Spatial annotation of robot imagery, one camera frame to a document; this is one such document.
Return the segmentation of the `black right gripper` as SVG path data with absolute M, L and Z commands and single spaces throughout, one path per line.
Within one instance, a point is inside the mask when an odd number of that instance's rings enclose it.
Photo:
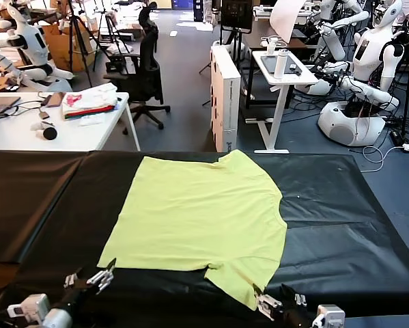
M 258 311 L 270 320 L 277 318 L 281 327 L 308 328 L 313 326 L 316 315 L 303 307 L 307 305 L 305 295 L 296 292 L 290 286 L 281 284 L 281 294 L 284 300 L 295 305 L 283 306 L 280 301 L 264 294 L 255 284 L 253 284 L 253 289 Z

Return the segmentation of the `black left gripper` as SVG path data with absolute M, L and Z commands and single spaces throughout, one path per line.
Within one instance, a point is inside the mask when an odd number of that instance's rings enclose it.
M 116 258 L 112 259 L 105 269 L 89 278 L 79 278 L 82 268 L 67 275 L 64 280 L 64 295 L 59 301 L 59 307 L 75 308 L 88 297 L 100 294 L 113 280 L 115 264 Z

